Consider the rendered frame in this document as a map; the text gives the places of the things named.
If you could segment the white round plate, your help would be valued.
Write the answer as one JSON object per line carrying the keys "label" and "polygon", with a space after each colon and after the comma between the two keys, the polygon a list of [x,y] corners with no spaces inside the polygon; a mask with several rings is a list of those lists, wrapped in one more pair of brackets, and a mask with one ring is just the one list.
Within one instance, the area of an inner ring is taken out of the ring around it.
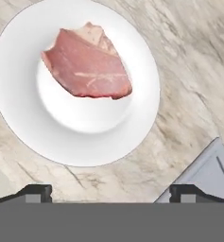
{"label": "white round plate", "polygon": [[[68,94],[41,60],[60,28],[92,22],[112,40],[132,92],[119,100]],[[116,161],[148,135],[160,103],[155,60],[136,28],[92,0],[42,0],[17,13],[0,34],[0,113],[35,152],[61,164]]]}

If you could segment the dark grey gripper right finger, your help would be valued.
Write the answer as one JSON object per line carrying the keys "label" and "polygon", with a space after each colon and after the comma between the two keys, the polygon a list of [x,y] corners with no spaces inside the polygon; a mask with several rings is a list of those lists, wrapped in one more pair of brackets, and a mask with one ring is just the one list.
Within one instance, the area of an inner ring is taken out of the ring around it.
{"label": "dark grey gripper right finger", "polygon": [[224,203],[224,199],[206,194],[194,184],[172,184],[169,186],[169,192],[170,203]]}

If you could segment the raw pink steak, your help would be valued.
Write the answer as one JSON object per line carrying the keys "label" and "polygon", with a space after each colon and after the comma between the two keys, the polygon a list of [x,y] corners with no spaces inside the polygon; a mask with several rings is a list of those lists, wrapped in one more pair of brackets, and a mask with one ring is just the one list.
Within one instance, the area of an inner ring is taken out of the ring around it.
{"label": "raw pink steak", "polygon": [[73,96],[119,99],[132,92],[112,41],[91,22],[74,30],[61,28],[55,44],[41,56],[52,77]]}

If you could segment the grey tray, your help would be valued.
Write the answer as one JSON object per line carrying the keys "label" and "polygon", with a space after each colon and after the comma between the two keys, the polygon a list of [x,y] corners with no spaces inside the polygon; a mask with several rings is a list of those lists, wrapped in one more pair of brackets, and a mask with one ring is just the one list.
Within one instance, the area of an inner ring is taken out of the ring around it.
{"label": "grey tray", "polygon": [[[221,139],[216,137],[172,184],[194,184],[204,193],[224,199],[224,145]],[[169,198],[168,187],[156,202],[168,203]]]}

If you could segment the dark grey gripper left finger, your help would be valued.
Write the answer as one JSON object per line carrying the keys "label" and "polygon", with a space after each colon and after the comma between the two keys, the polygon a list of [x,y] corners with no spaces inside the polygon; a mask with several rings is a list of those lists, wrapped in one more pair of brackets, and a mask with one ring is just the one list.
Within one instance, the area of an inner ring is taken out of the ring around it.
{"label": "dark grey gripper left finger", "polygon": [[29,184],[15,194],[0,198],[3,202],[46,203],[52,201],[50,184]]}

